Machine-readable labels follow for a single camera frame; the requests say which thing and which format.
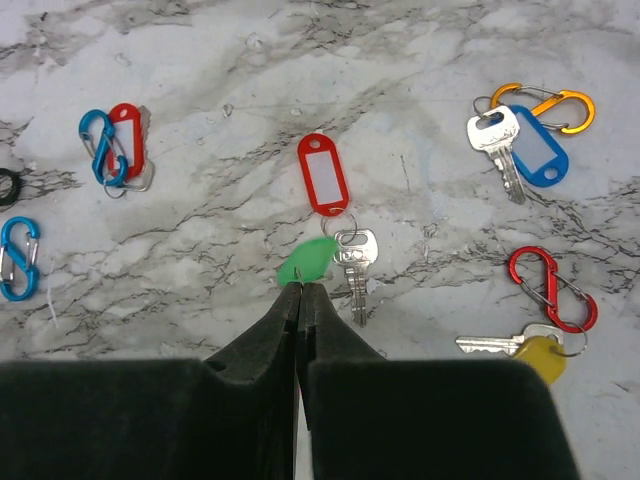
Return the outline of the blue tagged key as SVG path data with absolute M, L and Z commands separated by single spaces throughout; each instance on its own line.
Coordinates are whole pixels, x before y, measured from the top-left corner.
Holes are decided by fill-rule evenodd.
M 549 188 L 569 172 L 568 154 L 525 106 L 500 104 L 476 110 L 466 132 L 471 147 L 485 153 L 499 171 L 512 203 L 525 203 L 525 184 Z

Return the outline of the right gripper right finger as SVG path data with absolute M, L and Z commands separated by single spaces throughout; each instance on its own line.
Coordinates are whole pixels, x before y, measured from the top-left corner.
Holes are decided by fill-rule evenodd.
M 515 360 L 388 360 L 301 290 L 298 371 L 318 479 L 576 479 L 550 391 Z

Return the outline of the black yellow tagged key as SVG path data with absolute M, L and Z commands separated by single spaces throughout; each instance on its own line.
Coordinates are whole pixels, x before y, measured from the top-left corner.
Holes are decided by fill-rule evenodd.
M 464 353 L 486 352 L 504 354 L 527 364 L 547 384 L 555 383 L 566 371 L 569 358 L 582 354 L 588 346 L 587 331 L 577 324 L 578 334 L 583 336 L 583 347 L 578 352 L 565 350 L 566 332 L 552 325 L 532 323 L 520 334 L 511 337 L 458 336 L 455 343 Z

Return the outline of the red S carabiner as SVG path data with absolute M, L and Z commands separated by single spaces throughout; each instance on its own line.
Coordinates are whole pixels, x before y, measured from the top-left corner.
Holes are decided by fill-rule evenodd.
M 524 255 L 534 255 L 543 263 L 544 293 L 533 289 L 518 273 L 518 261 Z M 595 299 L 560 274 L 558 263 L 547 250 L 537 246 L 524 246 L 516 249 L 509 258 L 508 273 L 510 278 L 544 309 L 545 315 L 551 323 L 564 332 L 571 334 L 588 332 L 596 325 L 599 312 Z M 559 283 L 566 285 L 578 299 L 585 303 L 586 317 L 581 323 L 575 324 L 560 318 Z

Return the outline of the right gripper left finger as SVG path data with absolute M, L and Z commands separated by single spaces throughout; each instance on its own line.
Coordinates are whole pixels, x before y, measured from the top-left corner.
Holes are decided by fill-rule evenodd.
M 291 479 L 301 287 L 211 357 L 1 366 L 5 479 Z

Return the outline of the red tagged key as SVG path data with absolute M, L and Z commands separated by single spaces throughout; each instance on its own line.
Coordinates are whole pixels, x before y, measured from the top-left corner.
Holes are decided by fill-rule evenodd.
M 146 135 L 150 113 L 144 106 L 120 103 L 109 112 L 116 133 L 113 138 L 115 149 L 109 149 L 106 156 L 105 180 L 115 180 L 119 175 L 118 157 L 127 161 L 127 175 L 118 186 L 104 186 L 106 195 L 118 199 L 126 192 L 145 192 L 153 181 L 155 166 L 147 159 Z

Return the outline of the green key tag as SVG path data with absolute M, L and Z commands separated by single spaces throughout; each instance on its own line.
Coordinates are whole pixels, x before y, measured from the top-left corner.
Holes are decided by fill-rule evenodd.
M 337 251 L 337 241 L 320 236 L 298 245 L 277 272 L 278 284 L 313 283 L 321 279 Z

